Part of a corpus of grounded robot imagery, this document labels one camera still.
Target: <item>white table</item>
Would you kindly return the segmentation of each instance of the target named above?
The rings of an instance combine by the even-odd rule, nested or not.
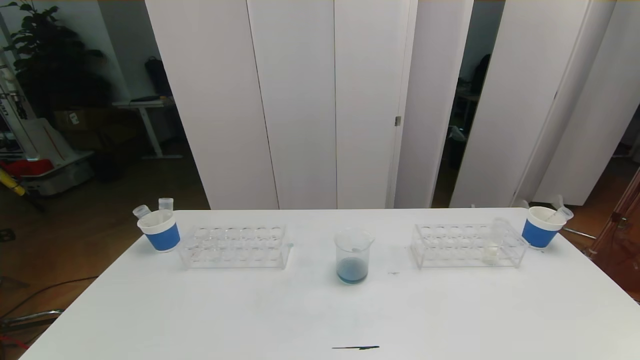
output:
[[[412,224],[501,216],[519,230],[524,209],[175,214],[182,234],[286,224],[289,264],[185,270],[177,252],[140,238],[21,359],[640,359],[640,307],[561,236],[518,269],[417,270],[410,258]],[[354,286],[334,271],[333,234],[346,226],[376,237],[369,276]]]
[[[165,106],[174,106],[175,102],[173,101],[173,97],[166,97],[164,99],[151,101],[119,101],[114,102],[112,105],[120,109],[136,109],[140,113],[142,123],[144,123],[147,135],[149,136],[149,141],[151,141],[151,146],[154,147],[154,151],[156,152],[155,156],[145,156],[143,157],[144,159],[182,159],[182,155],[164,155],[162,153],[160,142],[157,139],[156,132],[154,131],[154,127],[151,124],[151,119],[147,112],[147,108],[164,108]]]

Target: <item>green leaves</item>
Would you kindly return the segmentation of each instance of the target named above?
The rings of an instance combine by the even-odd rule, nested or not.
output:
[[[105,58],[102,51],[87,49],[75,31],[58,24],[57,6],[39,12],[31,4],[20,0],[3,6],[28,12],[4,50],[22,55],[13,65],[30,103],[45,117],[69,106],[109,104],[111,84],[94,72],[103,62],[96,59]]]

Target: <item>test tube rack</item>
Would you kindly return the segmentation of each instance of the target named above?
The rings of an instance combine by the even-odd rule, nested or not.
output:
[[[196,226],[179,246],[188,268],[281,268],[293,244],[285,226]]]
[[[491,224],[415,225],[411,252],[418,268],[518,268],[528,243],[505,219]]]

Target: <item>wooden floor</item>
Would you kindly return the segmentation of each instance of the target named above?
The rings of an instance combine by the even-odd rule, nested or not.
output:
[[[0,188],[0,229],[11,227],[17,235],[16,241],[0,243],[0,274],[31,284],[27,289],[0,286],[0,314],[45,286],[100,275],[140,237],[131,214],[137,205],[155,207],[158,197],[173,197],[176,209],[208,209],[195,164],[188,150],[183,153],[187,156],[181,160],[137,162],[114,183],[90,181],[59,197],[42,200],[45,214]],[[612,161],[587,203],[573,208],[575,218],[569,226],[597,235],[636,169],[630,161]],[[440,194],[438,200],[446,197]],[[590,244],[587,238],[564,235],[578,248]],[[12,315],[65,308],[89,284],[85,281],[49,290]],[[11,335],[26,341],[42,330]],[[17,359],[23,350],[10,347],[6,353],[7,359]]]

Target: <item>cable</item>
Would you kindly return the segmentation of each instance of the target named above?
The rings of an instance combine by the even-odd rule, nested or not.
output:
[[[1,340],[8,340],[11,341],[12,343],[16,344],[18,347],[23,348],[24,350],[27,350],[29,347],[23,343],[22,341],[16,339],[16,338],[12,338],[10,336],[5,336],[5,335],[0,335],[0,341]]]
[[[97,276],[89,276],[89,277],[83,277],[82,279],[69,280],[69,281],[59,282],[58,284],[53,284],[53,285],[47,286],[46,288],[40,289],[40,290],[34,292],[33,294],[29,295],[26,299],[24,299],[22,302],[20,302],[16,306],[14,306],[11,310],[7,311],[2,316],[0,316],[0,319],[6,318],[7,315],[9,315],[10,313],[14,312],[20,306],[24,305],[27,301],[31,300],[33,297],[35,297],[36,295],[38,295],[39,293],[41,293],[43,291],[47,291],[47,290],[49,290],[51,288],[55,288],[56,286],[60,286],[60,285],[64,285],[64,284],[70,284],[72,282],[92,280],[92,279],[96,279],[96,278],[98,278],[98,277]]]

